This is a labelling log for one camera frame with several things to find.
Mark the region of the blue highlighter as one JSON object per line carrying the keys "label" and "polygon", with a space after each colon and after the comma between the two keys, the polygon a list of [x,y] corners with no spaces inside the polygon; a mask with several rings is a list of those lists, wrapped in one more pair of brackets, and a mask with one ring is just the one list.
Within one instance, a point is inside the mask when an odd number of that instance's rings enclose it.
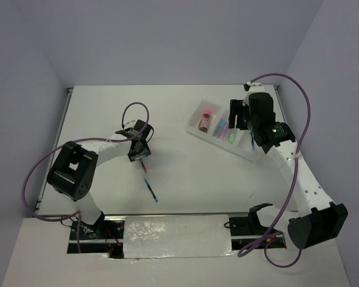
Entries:
{"label": "blue highlighter", "polygon": [[214,132],[213,132],[213,137],[217,138],[219,137],[223,127],[225,126],[226,124],[226,120],[225,119],[221,119],[218,124],[216,125],[215,129],[214,129]]}

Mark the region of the purple highlighter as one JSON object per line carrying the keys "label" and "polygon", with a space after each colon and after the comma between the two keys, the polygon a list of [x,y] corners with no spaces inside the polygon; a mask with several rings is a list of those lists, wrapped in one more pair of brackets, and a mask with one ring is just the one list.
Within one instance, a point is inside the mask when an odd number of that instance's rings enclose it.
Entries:
{"label": "purple highlighter", "polygon": [[228,128],[228,124],[226,123],[221,131],[220,139],[222,139],[223,141],[226,141],[228,132],[229,132],[229,128]]}

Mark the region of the pink-capped small bottle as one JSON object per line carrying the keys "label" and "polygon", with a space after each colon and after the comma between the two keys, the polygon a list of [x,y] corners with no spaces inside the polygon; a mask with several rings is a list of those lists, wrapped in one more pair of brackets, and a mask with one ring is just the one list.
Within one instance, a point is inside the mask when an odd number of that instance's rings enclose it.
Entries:
{"label": "pink-capped small bottle", "polygon": [[210,109],[204,109],[198,124],[198,130],[207,133],[211,123],[212,111]]}

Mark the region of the blue pen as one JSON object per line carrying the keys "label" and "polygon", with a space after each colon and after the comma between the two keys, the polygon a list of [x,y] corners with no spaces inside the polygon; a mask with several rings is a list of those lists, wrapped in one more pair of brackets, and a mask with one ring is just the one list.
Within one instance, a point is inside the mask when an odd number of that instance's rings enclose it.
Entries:
{"label": "blue pen", "polygon": [[154,201],[157,203],[157,202],[158,202],[158,198],[156,197],[156,195],[155,195],[155,193],[154,193],[154,191],[153,191],[153,189],[152,189],[152,187],[151,187],[151,185],[150,185],[148,179],[147,179],[147,178],[144,178],[144,182],[145,182],[145,184],[146,184],[146,186],[147,186],[149,192],[151,193],[151,195],[152,195]]}

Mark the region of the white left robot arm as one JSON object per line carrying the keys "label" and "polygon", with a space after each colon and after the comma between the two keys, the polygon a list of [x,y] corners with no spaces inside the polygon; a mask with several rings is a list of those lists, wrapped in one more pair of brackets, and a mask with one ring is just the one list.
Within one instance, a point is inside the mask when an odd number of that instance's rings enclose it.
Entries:
{"label": "white left robot arm", "polygon": [[72,201],[80,213],[80,228],[91,238],[101,237],[108,227],[104,213],[96,205],[90,189],[96,168],[117,157],[142,161],[151,154],[149,135],[154,128],[142,120],[132,127],[115,132],[104,141],[78,144],[69,141],[62,146],[48,175],[47,183]]}

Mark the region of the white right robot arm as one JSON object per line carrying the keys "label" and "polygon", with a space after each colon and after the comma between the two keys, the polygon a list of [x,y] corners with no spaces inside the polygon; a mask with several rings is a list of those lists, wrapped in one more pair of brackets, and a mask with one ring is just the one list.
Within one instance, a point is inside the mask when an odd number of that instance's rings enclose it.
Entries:
{"label": "white right robot arm", "polygon": [[271,95],[250,93],[244,100],[231,100],[229,127],[252,133],[254,142],[273,160],[290,185],[286,202],[294,200],[297,206],[295,212],[269,203],[254,206],[250,209],[249,229],[255,234],[267,228],[281,231],[298,249],[336,238],[348,211],[344,204],[336,204],[326,194],[300,155],[289,126],[276,120]]}

